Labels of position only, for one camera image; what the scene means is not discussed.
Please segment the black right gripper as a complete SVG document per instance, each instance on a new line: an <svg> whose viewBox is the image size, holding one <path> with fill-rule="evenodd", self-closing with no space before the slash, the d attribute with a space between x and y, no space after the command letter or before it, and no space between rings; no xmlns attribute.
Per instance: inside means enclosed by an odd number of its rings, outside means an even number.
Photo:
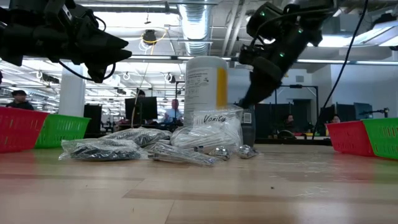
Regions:
<svg viewBox="0 0 398 224"><path fill-rule="evenodd" d="M294 25L280 40L259 51L252 63L252 83L239 106L249 108L268 98L307 45L317 45L321 40L320 26Z"/></svg>

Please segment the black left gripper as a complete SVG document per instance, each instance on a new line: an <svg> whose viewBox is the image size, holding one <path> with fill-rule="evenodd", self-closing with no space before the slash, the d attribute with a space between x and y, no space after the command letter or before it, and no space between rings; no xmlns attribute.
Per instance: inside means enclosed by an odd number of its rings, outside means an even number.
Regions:
<svg viewBox="0 0 398 224"><path fill-rule="evenodd" d="M50 37L61 42L63 52L58 59L68 58L74 64L85 64L88 79L101 83L109 76L108 65L132 55L123 50L128 42L99 29L94 12L75 1L45 0L40 13L45 25L55 31Z"/></svg>

